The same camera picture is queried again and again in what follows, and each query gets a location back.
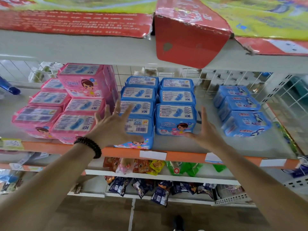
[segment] white metal shelf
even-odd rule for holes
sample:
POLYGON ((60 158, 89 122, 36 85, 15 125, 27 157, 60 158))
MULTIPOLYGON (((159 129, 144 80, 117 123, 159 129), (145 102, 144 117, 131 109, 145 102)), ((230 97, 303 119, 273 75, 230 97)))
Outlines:
MULTIPOLYGON (((0 59, 187 68, 156 56, 156 41, 130 37, 69 36, 0 30, 0 59)), ((228 40, 207 69, 307 73, 308 57, 250 56, 228 40)))

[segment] black bracelet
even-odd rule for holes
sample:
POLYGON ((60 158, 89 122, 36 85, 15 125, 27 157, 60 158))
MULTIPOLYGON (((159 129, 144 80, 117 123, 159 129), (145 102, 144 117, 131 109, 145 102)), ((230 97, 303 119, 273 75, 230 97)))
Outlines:
POLYGON ((100 147, 93 140, 87 137, 79 137, 74 142, 74 144, 75 143, 83 143, 83 144, 86 144, 88 147, 92 148, 93 151, 95 152, 95 156, 93 157, 93 159, 98 159, 102 156, 102 150, 100 149, 100 147))

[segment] blue sanitary pad package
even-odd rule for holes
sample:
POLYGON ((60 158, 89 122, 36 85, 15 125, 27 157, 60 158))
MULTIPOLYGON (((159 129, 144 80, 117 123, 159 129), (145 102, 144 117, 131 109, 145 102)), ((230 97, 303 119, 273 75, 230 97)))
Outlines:
POLYGON ((154 125, 151 117, 136 118, 132 115, 126 121, 125 131, 131 135, 141 135, 143 142, 128 142, 115 147, 151 149, 154 141, 154 125))
POLYGON ((245 86, 219 86, 213 99, 214 106, 219 108, 226 96, 250 96, 250 93, 245 86))
POLYGON ((261 105, 255 98, 251 96, 246 97, 234 97, 227 96, 225 101, 220 106, 218 115, 221 121, 224 121, 226 117, 233 111, 259 111, 261 105))
POLYGON ((155 113, 158 135, 183 136, 184 132, 192 132, 197 122, 194 105, 158 104, 155 113))
POLYGON ((196 98, 192 91, 160 90, 159 100, 161 104, 193 104, 193 105, 196 105, 196 98))
POLYGON ((189 90, 193 91, 194 84, 189 78, 163 78, 160 81, 160 89, 164 90, 189 90))
POLYGON ((231 111, 222 125, 226 136, 252 137, 272 127, 262 112, 231 111))
POLYGON ((156 103, 159 100, 159 97, 154 88, 123 87, 121 90, 121 100, 139 100, 156 103))
POLYGON ((159 78, 149 76, 130 76, 126 82, 126 87, 150 87, 158 91, 159 78))
POLYGON ((129 105, 133 105, 131 111, 132 117, 152 117, 154 120, 154 103, 149 101, 132 101, 132 100, 122 100, 121 101, 121 112, 124 113, 129 105))

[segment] sanitary pad package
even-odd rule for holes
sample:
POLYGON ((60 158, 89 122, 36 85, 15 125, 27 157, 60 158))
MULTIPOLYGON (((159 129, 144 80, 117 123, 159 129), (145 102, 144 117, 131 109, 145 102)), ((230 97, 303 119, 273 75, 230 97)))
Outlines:
POLYGON ((121 100, 139 100, 156 103, 158 99, 154 88, 123 87, 121 90, 121 100))
POLYGON ((51 129, 51 134, 62 143, 73 144, 95 126, 94 114, 83 112, 62 113, 51 129))
POLYGON ((189 78, 163 78, 160 81, 160 89, 164 90, 189 90, 193 91, 194 84, 189 78))
POLYGON ((231 111, 221 127, 226 136, 252 137, 271 128, 272 123, 262 112, 231 111))
POLYGON ((131 116, 152 117, 154 119, 154 103, 148 101, 121 101, 121 114, 125 112, 129 105, 133 105, 131 116))
POLYGON ((192 91, 160 90, 159 100, 161 104, 192 104, 196 105, 195 95, 192 91))
POLYGON ((159 86, 158 77, 149 77, 149 76, 130 76, 126 82, 126 87, 150 87, 154 88, 156 91, 159 86))
POLYGON ((63 84, 57 78, 51 78, 41 86, 43 91, 66 91, 63 84))
POLYGON ((261 105, 255 98, 251 96, 246 97, 233 97, 227 96, 225 101, 220 106, 218 115, 221 121, 224 121, 226 117, 233 111, 259 111, 261 105))
POLYGON ((66 91, 40 91, 30 98, 28 104, 36 106, 52 106, 64 109, 71 97, 66 91))
POLYGON ((194 105, 158 104, 155 113, 158 135, 182 136, 184 132, 192 132, 197 122, 194 105))
POLYGON ((64 113, 66 112, 82 112, 83 114, 94 114, 99 112, 104 116, 105 100, 104 99, 78 99, 72 98, 68 103, 64 113))
POLYGON ((111 92, 112 72, 109 65, 68 63, 57 76, 71 97, 106 99, 111 92))
POLYGON ((214 106, 219 108, 226 96, 250 96, 250 93, 245 86, 219 86, 213 99, 214 106))
POLYGON ((115 147, 151 149, 154 140, 154 126, 152 118, 135 118, 130 115, 125 124, 126 133, 132 135, 141 135, 144 137, 143 142, 128 142, 115 147))
POLYGON ((13 115, 12 123, 32 137, 56 139, 50 129, 61 112, 60 107, 26 106, 13 115))

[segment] wire rack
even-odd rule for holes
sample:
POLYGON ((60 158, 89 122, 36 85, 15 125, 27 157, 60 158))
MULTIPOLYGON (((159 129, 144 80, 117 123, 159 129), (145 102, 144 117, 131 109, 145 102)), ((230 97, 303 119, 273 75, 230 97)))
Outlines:
MULTIPOLYGON (((16 86, 40 88, 42 82, 56 76, 55 71, 43 70, 45 64, 0 60, 0 76, 16 86), (37 72, 42 72, 44 78, 34 83, 29 77, 37 72)), ((191 78, 199 98, 213 98, 219 85, 246 86, 253 97, 274 113, 272 121, 283 124, 302 152, 308 154, 308 75, 119 65, 113 68, 118 90, 131 75, 191 78)))

